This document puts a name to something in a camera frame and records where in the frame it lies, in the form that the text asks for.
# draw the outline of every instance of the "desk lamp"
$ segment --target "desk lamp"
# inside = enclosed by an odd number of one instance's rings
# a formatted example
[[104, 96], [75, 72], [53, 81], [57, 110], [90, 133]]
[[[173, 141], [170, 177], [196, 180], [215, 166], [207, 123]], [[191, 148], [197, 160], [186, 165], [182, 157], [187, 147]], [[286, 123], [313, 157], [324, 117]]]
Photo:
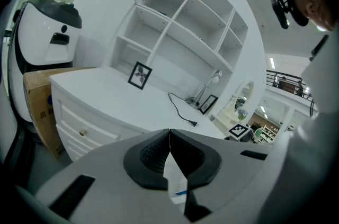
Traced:
[[190, 103], [190, 106], [192, 106], [195, 109], [199, 108], [199, 101], [201, 100], [201, 97], [203, 96], [203, 94], [205, 93], [205, 91], [207, 90], [209, 84], [211, 82], [213, 82], [214, 84], [217, 84], [219, 82], [219, 78], [222, 76], [222, 72], [220, 69], [218, 69], [213, 76], [208, 80], [208, 82], [203, 86], [202, 90], [200, 91], [200, 93], [197, 95], [196, 99], [194, 102]]

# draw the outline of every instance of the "white desk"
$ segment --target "white desk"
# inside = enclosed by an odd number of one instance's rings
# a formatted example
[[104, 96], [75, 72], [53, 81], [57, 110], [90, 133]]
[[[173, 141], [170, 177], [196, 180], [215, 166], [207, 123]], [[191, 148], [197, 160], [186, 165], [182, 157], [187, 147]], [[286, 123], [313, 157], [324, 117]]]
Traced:
[[61, 140], [72, 160], [95, 147], [165, 128], [182, 129], [223, 139], [225, 136], [200, 111], [146, 84], [140, 90], [112, 68], [93, 68], [53, 75], [53, 108]]

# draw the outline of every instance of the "floor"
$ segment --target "floor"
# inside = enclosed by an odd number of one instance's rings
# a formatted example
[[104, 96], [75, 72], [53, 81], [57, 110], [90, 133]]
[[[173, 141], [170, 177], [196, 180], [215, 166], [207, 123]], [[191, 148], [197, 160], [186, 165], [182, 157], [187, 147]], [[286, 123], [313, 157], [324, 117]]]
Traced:
[[26, 189], [35, 195], [48, 179], [71, 163], [66, 152], [60, 156], [59, 160], [56, 160], [44, 145], [35, 143], [34, 160]]

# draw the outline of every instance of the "ceiling light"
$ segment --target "ceiling light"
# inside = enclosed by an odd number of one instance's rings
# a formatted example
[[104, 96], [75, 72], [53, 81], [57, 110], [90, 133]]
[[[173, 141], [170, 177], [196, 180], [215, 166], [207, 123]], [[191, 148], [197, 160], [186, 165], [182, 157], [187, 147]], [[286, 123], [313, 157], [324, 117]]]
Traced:
[[326, 32], [326, 29], [324, 29], [324, 28], [322, 28], [322, 27], [320, 27], [320, 26], [317, 26], [317, 29], [320, 30], [320, 31], [322, 31], [322, 32]]
[[274, 60], [272, 57], [270, 58], [270, 61], [271, 61], [272, 69], [275, 69], [275, 64], [274, 64]]

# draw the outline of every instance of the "small picture frame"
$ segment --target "small picture frame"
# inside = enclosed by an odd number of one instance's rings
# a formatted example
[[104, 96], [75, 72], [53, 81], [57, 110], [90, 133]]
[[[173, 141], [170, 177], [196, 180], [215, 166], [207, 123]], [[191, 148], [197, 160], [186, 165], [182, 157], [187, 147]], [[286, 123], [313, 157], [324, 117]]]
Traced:
[[214, 105], [214, 103], [217, 101], [218, 97], [214, 95], [210, 95], [207, 100], [201, 105], [200, 112], [205, 115], [206, 112]]
[[134, 69], [128, 79], [128, 83], [132, 86], [137, 87], [138, 89], [144, 89], [144, 86], [150, 76], [152, 69], [146, 65], [137, 62], [134, 66]]

